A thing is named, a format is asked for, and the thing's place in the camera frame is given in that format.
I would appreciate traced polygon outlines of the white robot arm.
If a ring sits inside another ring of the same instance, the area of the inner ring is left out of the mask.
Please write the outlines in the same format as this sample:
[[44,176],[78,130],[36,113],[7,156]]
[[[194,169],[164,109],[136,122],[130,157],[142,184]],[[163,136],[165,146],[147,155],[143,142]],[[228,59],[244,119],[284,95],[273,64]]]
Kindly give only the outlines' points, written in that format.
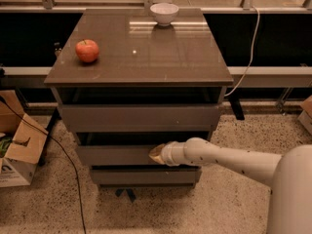
[[312,234],[312,145],[284,155],[219,147],[193,137],[154,147],[149,157],[168,166],[218,164],[270,187],[267,234]]

